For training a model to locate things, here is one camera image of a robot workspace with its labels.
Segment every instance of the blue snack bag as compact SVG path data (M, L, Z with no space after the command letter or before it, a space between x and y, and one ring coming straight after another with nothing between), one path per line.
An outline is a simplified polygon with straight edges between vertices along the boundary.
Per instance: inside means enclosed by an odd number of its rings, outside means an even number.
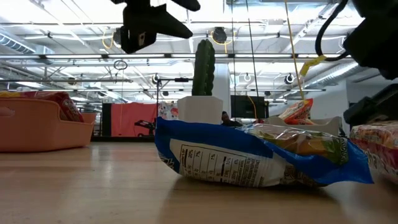
M245 187L372 183L368 158L352 142L344 141L348 160L335 164L323 156L301 156L282 149L245 133L244 128L157 118L155 134L161 160L175 172L194 179Z

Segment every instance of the black screen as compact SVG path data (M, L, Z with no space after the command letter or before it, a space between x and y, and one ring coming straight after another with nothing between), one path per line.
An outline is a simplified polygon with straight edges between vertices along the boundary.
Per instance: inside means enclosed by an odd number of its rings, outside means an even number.
M264 97L250 96L256 106L257 119L266 118L266 104ZM254 106L248 96L231 95L232 118L256 118Z

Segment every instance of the red snack package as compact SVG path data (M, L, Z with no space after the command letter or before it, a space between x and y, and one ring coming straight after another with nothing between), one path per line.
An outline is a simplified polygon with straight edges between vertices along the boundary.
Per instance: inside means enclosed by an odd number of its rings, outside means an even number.
M286 124L313 124L308 117L313 104L313 99L297 102L279 115Z
M70 99L67 92L46 92L46 91L27 91L27 92L1 92L0 97L5 98L30 98L36 100L50 100L60 106L60 118L63 121L84 122L83 116Z
M349 139L368 155L371 168L398 184L398 121L355 126Z

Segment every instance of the person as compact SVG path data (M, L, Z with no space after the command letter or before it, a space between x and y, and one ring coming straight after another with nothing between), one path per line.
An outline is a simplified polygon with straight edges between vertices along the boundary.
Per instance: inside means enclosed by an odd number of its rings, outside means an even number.
M237 121L231 121L228 113L223 111L223 114L221 116L221 120L223 121L223 123L221 125L227 126L227 127L241 127L242 124L237 122Z

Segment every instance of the red curtain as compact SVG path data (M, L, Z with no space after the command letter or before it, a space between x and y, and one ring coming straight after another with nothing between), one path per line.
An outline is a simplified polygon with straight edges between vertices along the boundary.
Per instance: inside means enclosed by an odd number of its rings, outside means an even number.
M112 137L150 135L156 117L156 104L127 103L112 105Z

